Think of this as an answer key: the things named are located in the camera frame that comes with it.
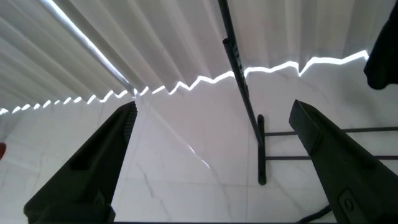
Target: metal rack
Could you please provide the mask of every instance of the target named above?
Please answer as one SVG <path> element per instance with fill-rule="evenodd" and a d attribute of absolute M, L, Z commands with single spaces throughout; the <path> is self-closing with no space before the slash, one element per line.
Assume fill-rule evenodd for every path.
<path fill-rule="evenodd" d="M 221 15 L 225 26 L 227 38 L 223 40 L 223 45 L 228 56 L 229 63 L 231 64 L 232 71 L 234 73 L 236 82 L 241 93 L 243 103 L 248 112 L 251 126 L 254 134 L 256 135 L 258 145 L 258 182 L 260 185 L 267 183 L 266 177 L 266 160 L 268 161 L 286 161 L 286 160 L 310 160 L 309 156 L 266 156 L 265 137 L 272 136 L 293 136 L 295 132 L 278 132 L 278 133 L 265 133 L 264 132 L 264 117 L 259 114 L 257 119 L 254 115 L 253 108 L 251 106 L 249 98 L 249 89 L 246 84 L 244 77 L 244 70 L 239 56 L 238 45 L 236 43 L 236 37 L 234 28 L 232 25 L 231 14 L 229 13 L 227 0 L 218 0 L 220 6 Z M 343 129 L 346 133 L 367 133 L 367 132 L 380 132 L 380 131 L 398 131 L 398 127 L 385 127 L 385 128 L 353 128 Z M 376 159 L 380 160 L 398 160 L 398 156 L 375 156 Z"/>

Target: black cord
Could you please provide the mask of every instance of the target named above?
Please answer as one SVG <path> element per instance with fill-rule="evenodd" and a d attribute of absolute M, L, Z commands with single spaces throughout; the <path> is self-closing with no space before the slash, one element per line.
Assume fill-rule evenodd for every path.
<path fill-rule="evenodd" d="M 322 216 L 326 215 L 327 213 L 331 212 L 330 205 L 327 205 L 325 208 L 321 209 L 319 212 L 316 212 L 312 215 L 302 218 L 298 223 L 307 223 L 310 221 L 314 221 L 316 219 L 321 218 Z"/>

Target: white curtain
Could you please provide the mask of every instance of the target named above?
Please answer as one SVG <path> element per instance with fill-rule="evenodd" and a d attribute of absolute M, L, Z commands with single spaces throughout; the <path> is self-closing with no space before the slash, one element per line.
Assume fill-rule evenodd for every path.
<path fill-rule="evenodd" d="M 233 0 L 229 10 L 245 67 L 302 70 L 312 57 L 370 53 L 394 3 Z M 217 1 L 0 1 L 0 108 L 214 79 L 230 70 L 225 37 Z"/>

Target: red object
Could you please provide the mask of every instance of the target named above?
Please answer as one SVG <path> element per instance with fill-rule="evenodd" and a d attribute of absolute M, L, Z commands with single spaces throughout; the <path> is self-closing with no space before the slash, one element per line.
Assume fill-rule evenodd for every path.
<path fill-rule="evenodd" d="M 4 156 L 4 153 L 6 153 L 6 148 L 6 143 L 0 142 L 0 159 Z"/>

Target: zigzag light line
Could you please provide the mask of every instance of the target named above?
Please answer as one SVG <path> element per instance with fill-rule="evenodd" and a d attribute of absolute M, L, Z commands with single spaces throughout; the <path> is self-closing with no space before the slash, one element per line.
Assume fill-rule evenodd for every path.
<path fill-rule="evenodd" d="M 305 65 L 304 69 L 303 69 L 301 72 L 299 71 L 299 64 L 298 64 L 297 62 L 292 62 L 292 61 L 285 62 L 285 63 L 283 63 L 282 65 L 278 65 L 278 66 L 275 66 L 275 67 L 273 67 L 273 68 L 266 68 L 266 67 L 249 67 L 249 68 L 245 69 L 245 71 L 244 71 L 244 76 L 247 77 L 251 72 L 273 73 L 273 72 L 279 71 L 279 70 L 284 69 L 284 68 L 287 68 L 287 67 L 293 67 L 293 68 L 296 68 L 297 73 L 298 73 L 298 76 L 301 77 L 301 76 L 303 75 L 303 73 L 304 73 L 305 71 L 307 71 L 308 68 L 310 68 L 310 67 L 311 67 L 312 65 L 314 65 L 314 64 L 318 64 L 318 63 L 327 63 L 327 64 L 333 64 L 333 65 L 343 65 L 343 64 L 345 64 L 345 63 L 348 63 L 348 62 L 351 62 L 351 61 L 353 61 L 353 60 L 360 59 L 360 58 L 363 58 L 363 59 L 367 60 L 367 59 L 369 58 L 369 55 L 368 55 L 368 53 L 367 53 L 365 50 L 362 50 L 362 51 L 360 51 L 360 52 L 358 52 L 358 53 L 355 53 L 355 54 L 350 55 L 350 56 L 348 56 L 348 57 L 346 57 L 346 58 L 343 58 L 343 59 L 329 58 L 329 57 L 324 57 L 324 58 L 313 57 L 313 58 L 311 58 L 311 59 L 307 62 L 307 64 Z M 178 82 L 177 85 L 174 87 L 174 89 L 173 89 L 169 94 L 170 94 L 170 95 L 173 95 L 173 94 L 178 90 L 178 88 L 180 88 L 180 87 L 190 91 L 190 90 L 194 89 L 200 82 L 207 82 L 207 83 L 215 84 L 215 83 L 218 83 L 220 80 L 223 80 L 223 79 L 228 78 L 228 77 L 234 77 L 234 73 L 233 73 L 232 71 L 228 71 L 228 72 L 226 72 L 226 73 L 224 73 L 224 74 L 222 74 L 222 75 L 219 75 L 219 76 L 216 77 L 215 79 L 211 79 L 211 78 L 204 77 L 204 76 L 199 76 L 199 77 L 192 83 L 191 86 L 188 86 L 187 84 L 185 84 L 185 83 L 183 83 L 183 82 Z M 156 90 L 154 90 L 154 91 L 152 92 L 152 94 L 156 94 L 156 93 L 158 93 L 158 92 L 160 92 L 160 91 L 162 91 L 162 90 L 164 90 L 164 89 L 165 89 L 165 87 L 164 87 L 164 86 L 161 86 L 161 87 L 157 88 Z M 148 87 L 148 86 L 145 87 L 144 90 L 143 90 L 141 93 L 138 93 L 138 91 L 137 91 L 136 89 L 134 89 L 134 96 L 136 96 L 136 95 L 142 96 L 142 95 L 146 94 L 146 93 L 148 92 L 148 90 L 149 90 L 149 87 Z M 110 97 L 111 95 L 114 95 L 116 98 L 122 98 L 122 97 L 123 97 L 124 95 L 126 95 L 126 94 L 127 94 L 127 90 L 123 90 L 123 91 L 122 91 L 120 94 L 118 94 L 118 95 L 115 94 L 115 93 L 111 90 L 108 94 L 106 94 L 106 96 L 105 96 L 102 100 L 99 99 L 99 102 L 100 102 L 100 103 L 105 103 L 105 102 L 109 99 L 109 97 Z M 90 99 L 87 101 L 87 105 L 89 105 L 95 98 L 96 98 L 95 95 L 91 96 Z M 78 102 L 80 102 L 81 100 L 82 100 L 82 98 L 79 96 L 79 97 L 77 97 L 76 99 L 74 99 L 73 102 L 74 102 L 74 103 L 78 103 Z M 69 102 L 71 102 L 71 101 L 72 101 L 72 99 L 71 99 L 70 97 L 68 97 L 68 98 L 63 102 L 63 105 L 65 105 L 65 104 L 67 104 L 67 103 L 69 103 Z M 54 103 L 54 105 L 57 105 L 58 103 L 60 103 L 60 100 L 57 100 L 57 101 Z M 43 108 L 46 108 L 49 104 L 51 104 L 51 101 L 50 101 L 50 100 L 48 100 L 47 102 L 45 102 L 45 104 L 43 105 Z M 17 106 L 17 107 L 12 111 L 12 114 L 13 114 L 13 113 L 16 113 L 16 112 L 18 112 L 18 111 L 20 111 L 20 110 L 22 110 L 22 111 L 27 110 L 27 109 L 29 109 L 29 108 L 30 108 L 30 105 L 29 105 L 29 104 L 26 104 L 26 105 L 23 106 L 23 107 Z M 36 104 L 36 105 L 33 107 L 34 110 L 36 110 L 36 109 L 38 109 L 38 108 L 40 108 L 40 105 L 39 105 L 39 104 Z M 6 113 L 8 113 L 8 110 L 6 110 L 6 109 L 1 109 L 1 110 L 0 110 L 0 115 L 6 114 Z"/>

